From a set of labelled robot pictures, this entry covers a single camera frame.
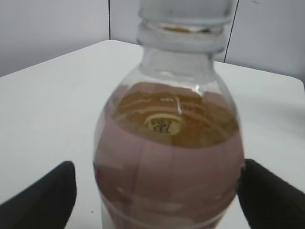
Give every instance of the black object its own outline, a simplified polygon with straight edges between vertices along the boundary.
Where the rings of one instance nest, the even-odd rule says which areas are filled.
[[[251,229],[305,229],[305,194],[251,159],[238,198]]]
[[[63,229],[76,195],[74,164],[63,162],[0,205],[0,229]]]

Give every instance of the plastic bottle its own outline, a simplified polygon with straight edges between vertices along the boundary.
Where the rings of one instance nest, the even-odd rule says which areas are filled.
[[[117,229],[213,229],[244,165],[238,113],[213,68],[231,0],[142,0],[143,60],[104,107],[94,169]]]

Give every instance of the bottle label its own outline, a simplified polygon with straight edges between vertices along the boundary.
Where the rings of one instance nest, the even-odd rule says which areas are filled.
[[[181,130],[181,117],[172,114],[153,114],[146,118],[145,126],[160,134],[175,135]]]

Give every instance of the bottle cap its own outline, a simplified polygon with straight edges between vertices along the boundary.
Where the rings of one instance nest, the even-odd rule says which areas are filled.
[[[139,15],[156,23],[217,26],[231,21],[233,0],[141,0]]]

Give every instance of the white table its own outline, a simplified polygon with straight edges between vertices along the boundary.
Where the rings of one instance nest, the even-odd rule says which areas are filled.
[[[141,55],[139,46],[105,41],[0,78],[0,203],[71,160],[78,197],[67,229],[101,228],[93,130],[108,96]],[[224,63],[215,67],[239,108],[246,157],[305,191],[302,82]],[[219,226],[227,228],[249,228],[237,200]]]

